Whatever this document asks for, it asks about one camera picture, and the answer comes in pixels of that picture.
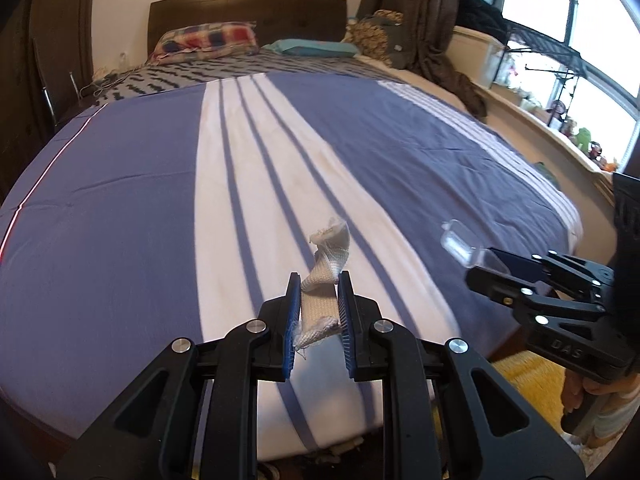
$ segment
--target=green plush toy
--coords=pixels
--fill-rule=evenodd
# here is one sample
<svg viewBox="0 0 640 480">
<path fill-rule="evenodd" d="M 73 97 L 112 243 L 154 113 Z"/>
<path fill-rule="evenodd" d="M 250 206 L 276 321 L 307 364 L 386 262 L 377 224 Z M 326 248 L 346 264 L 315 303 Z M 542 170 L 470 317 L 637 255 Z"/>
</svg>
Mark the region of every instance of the green plush toy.
<svg viewBox="0 0 640 480">
<path fill-rule="evenodd" d="M 578 149 L 585 155 L 589 153 L 589 144 L 591 142 L 591 132 L 587 128 L 580 128 L 578 134 L 575 136 Z"/>
</svg>

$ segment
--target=bed frame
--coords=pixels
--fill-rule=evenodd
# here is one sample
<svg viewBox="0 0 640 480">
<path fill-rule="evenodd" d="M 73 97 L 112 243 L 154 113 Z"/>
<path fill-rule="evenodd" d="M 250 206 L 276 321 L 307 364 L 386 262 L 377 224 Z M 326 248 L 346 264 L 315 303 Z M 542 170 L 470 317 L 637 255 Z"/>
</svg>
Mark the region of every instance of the bed frame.
<svg viewBox="0 0 640 480">
<path fill-rule="evenodd" d="M 347 0 L 160 0 L 149 9 L 147 52 L 169 30 L 213 22 L 255 22 L 260 46 L 285 38 L 340 41 Z"/>
</svg>

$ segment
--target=curtain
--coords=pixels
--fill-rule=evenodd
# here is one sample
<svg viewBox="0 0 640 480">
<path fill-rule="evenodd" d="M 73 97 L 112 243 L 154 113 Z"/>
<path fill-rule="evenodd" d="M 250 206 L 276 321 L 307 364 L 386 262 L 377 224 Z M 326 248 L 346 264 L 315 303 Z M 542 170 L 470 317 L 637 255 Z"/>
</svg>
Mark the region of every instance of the curtain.
<svg viewBox="0 0 640 480">
<path fill-rule="evenodd" d="M 458 0 L 361 0 L 358 17 L 376 10 L 404 14 L 408 68 L 457 95 L 469 113 L 486 117 L 486 106 L 469 78 L 453 69 L 445 51 L 453 36 Z"/>
</svg>

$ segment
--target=silver screw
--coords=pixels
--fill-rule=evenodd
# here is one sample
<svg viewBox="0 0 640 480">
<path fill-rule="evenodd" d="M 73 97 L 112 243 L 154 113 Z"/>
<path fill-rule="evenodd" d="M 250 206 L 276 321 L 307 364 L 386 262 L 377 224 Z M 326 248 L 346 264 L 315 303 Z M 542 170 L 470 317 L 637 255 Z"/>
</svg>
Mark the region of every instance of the silver screw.
<svg viewBox="0 0 640 480">
<path fill-rule="evenodd" d="M 388 319 L 379 319 L 373 324 L 373 328 L 384 334 L 386 332 L 391 332 L 394 329 L 394 324 Z"/>
<path fill-rule="evenodd" d="M 184 337 L 176 339 L 171 343 L 171 350 L 177 354 L 184 354 L 189 348 L 191 348 L 191 341 Z"/>
<path fill-rule="evenodd" d="M 463 354 L 469 350 L 469 345 L 466 344 L 466 341 L 462 341 L 462 339 L 452 339 L 449 341 L 449 349 L 454 354 Z"/>
<path fill-rule="evenodd" d="M 267 328 L 267 324 L 261 319 L 252 319 L 246 324 L 246 329 L 252 334 L 259 334 Z"/>
</svg>

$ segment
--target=bed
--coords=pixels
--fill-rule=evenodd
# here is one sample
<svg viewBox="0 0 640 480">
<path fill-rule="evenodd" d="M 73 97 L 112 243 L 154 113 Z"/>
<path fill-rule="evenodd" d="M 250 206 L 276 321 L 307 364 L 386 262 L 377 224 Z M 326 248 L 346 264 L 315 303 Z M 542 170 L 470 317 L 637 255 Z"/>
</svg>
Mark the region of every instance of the bed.
<svg viewBox="0 0 640 480">
<path fill-rule="evenodd" d="M 255 20 L 261 44 L 339 40 L 345 16 L 343 0 L 164 0 L 149 45 L 216 20 Z M 446 92 L 367 60 L 261 55 L 168 65 L 174 79 L 136 71 L 25 170 L 0 209 L 0 387 L 14 406 L 78 436 L 173 338 L 220 338 L 305 276 L 308 236 L 332 216 L 350 226 L 357 294 L 485 355 L 514 321 L 466 289 L 442 224 L 522 255 L 574 250 L 568 198 Z M 381 423 L 380 385 L 348 379 L 336 336 L 258 388 L 261 459 Z"/>
</svg>

